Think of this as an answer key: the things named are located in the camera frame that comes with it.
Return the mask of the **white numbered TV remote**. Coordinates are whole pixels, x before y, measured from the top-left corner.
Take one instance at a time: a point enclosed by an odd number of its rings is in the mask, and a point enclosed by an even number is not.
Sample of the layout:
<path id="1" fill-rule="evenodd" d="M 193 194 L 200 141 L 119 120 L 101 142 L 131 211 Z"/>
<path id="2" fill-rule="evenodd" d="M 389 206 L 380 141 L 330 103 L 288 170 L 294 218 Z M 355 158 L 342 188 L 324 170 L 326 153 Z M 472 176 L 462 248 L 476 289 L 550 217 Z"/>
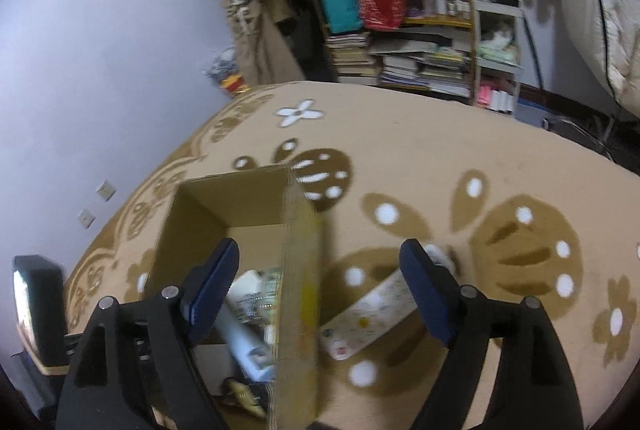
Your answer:
<path id="1" fill-rule="evenodd" d="M 399 271 L 399 250 L 369 247 L 329 266 L 321 284 L 321 363 L 378 372 L 419 368 L 445 353 L 421 320 Z"/>

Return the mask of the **brown cardboard box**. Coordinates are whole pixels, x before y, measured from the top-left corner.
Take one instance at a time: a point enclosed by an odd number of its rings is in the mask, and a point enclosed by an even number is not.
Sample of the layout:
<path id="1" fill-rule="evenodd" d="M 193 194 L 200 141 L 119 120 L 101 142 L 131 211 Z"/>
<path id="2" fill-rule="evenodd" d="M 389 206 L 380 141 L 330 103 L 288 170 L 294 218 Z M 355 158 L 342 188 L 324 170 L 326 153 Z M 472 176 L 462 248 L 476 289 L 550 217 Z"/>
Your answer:
<path id="1" fill-rule="evenodd" d="M 140 236 L 153 250 L 148 296 L 235 240 L 239 264 L 216 331 L 248 379 L 270 387 L 268 428 L 307 428 L 317 415 L 321 227 L 292 170 L 186 180 Z"/>

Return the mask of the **beige floral butterfly rug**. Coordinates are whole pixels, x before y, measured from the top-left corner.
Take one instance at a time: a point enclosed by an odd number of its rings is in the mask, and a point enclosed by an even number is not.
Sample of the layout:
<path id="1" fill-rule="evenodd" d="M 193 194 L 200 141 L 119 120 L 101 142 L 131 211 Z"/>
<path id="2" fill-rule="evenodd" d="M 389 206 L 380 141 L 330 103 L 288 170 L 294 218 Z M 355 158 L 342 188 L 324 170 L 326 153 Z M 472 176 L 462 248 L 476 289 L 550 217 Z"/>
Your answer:
<path id="1" fill-rule="evenodd" d="M 269 166 L 292 170 L 321 227 L 314 421 L 405 429 L 433 391 L 445 347 L 419 368 L 321 363 L 329 266 L 406 239 L 440 249 L 458 282 L 487 298 L 540 300 L 575 380 L 580 426 L 594 428 L 623 391 L 639 361 L 637 175 L 506 117 L 358 85 L 261 86 L 226 105 L 142 183 L 70 274 L 70 330 L 81 332 L 104 296 L 160 292 L 144 292 L 153 250 L 140 234 L 179 184 Z"/>

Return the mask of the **plastic bag of items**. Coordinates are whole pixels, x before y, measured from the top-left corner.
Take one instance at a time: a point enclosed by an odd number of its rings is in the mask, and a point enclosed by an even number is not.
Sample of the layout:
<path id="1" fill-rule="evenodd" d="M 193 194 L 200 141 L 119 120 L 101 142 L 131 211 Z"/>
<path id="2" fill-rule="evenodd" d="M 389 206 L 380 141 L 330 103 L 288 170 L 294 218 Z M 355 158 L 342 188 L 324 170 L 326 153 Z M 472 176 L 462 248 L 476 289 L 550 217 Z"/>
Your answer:
<path id="1" fill-rule="evenodd" d="M 233 47 L 215 53 L 205 75 L 229 96 L 236 97 L 248 90 Z"/>

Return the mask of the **beige hanging coat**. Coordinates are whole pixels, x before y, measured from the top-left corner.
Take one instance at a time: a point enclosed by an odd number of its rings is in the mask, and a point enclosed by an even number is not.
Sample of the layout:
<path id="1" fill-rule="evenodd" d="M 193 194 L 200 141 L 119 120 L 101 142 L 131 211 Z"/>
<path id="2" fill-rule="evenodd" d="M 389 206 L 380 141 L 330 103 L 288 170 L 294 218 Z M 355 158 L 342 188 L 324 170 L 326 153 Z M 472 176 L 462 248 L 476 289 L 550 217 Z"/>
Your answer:
<path id="1" fill-rule="evenodd" d="M 296 21 L 288 0 L 224 0 L 235 61 L 250 88 L 305 78 L 278 24 Z"/>

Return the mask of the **white metal trolley cart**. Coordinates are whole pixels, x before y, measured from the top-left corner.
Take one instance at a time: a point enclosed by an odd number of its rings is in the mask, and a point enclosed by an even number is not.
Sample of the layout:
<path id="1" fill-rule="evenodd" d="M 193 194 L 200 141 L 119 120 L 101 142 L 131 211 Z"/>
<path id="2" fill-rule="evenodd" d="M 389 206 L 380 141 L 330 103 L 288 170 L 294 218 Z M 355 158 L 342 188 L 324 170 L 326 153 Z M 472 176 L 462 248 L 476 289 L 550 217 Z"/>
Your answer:
<path id="1" fill-rule="evenodd" d="M 474 24 L 473 104 L 513 116 L 523 73 L 518 39 L 524 27 L 523 1 L 474 0 Z"/>

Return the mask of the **stack of books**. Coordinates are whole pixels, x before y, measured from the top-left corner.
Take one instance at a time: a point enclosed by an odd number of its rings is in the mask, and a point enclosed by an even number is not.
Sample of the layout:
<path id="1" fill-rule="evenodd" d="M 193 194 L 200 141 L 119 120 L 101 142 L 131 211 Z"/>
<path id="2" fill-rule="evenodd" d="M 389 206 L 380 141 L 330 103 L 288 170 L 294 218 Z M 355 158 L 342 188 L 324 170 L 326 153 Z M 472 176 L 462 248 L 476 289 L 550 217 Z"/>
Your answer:
<path id="1" fill-rule="evenodd" d="M 326 37 L 336 80 L 341 84 L 376 86 L 380 62 L 369 53 L 371 35 L 358 32 Z"/>

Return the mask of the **wooden bookshelf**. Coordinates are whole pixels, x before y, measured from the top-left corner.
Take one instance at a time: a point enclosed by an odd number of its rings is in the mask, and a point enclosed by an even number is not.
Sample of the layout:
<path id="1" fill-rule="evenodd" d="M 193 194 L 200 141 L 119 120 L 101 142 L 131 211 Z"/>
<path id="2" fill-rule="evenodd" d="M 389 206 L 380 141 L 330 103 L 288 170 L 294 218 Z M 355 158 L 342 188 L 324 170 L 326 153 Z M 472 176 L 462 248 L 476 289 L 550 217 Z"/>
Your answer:
<path id="1" fill-rule="evenodd" d="M 473 0 L 312 2 L 337 83 L 473 101 Z"/>

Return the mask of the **lower white wall socket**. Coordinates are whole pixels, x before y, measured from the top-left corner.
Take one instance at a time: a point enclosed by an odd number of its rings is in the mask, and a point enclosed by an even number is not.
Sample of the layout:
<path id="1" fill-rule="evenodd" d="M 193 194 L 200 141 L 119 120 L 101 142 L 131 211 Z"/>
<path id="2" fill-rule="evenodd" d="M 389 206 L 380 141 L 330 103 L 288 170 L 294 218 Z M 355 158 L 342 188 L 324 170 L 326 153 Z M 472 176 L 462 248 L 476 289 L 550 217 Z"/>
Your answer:
<path id="1" fill-rule="evenodd" d="M 96 221 L 96 216 L 89 209 L 84 208 L 78 213 L 77 220 L 82 227 L 87 230 L 93 225 L 93 222 Z"/>

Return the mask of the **white wall socket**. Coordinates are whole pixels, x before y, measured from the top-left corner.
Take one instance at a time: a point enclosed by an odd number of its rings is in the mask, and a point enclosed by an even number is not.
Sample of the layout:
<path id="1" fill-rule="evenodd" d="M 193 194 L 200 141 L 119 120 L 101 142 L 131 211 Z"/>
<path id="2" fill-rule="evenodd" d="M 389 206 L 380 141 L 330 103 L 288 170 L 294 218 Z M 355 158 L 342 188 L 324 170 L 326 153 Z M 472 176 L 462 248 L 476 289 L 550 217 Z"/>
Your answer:
<path id="1" fill-rule="evenodd" d="M 116 193 L 116 187 L 110 181 L 104 180 L 96 189 L 96 193 L 104 202 L 108 202 Z"/>
<path id="2" fill-rule="evenodd" d="M 96 216 L 89 209 L 84 208 L 78 213 L 77 220 L 82 227 L 87 230 L 93 225 L 93 222 L 96 221 Z"/>

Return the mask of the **upper white wall socket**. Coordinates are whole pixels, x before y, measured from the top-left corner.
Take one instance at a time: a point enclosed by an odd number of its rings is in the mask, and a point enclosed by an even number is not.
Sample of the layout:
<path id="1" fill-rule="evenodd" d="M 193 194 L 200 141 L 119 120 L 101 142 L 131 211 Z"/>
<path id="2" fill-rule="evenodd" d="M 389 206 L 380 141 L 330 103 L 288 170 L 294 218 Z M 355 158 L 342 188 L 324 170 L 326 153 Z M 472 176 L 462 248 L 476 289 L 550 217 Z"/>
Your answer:
<path id="1" fill-rule="evenodd" d="M 108 202 L 116 193 L 116 187 L 110 181 L 104 180 L 96 189 L 96 193 L 104 202 Z"/>

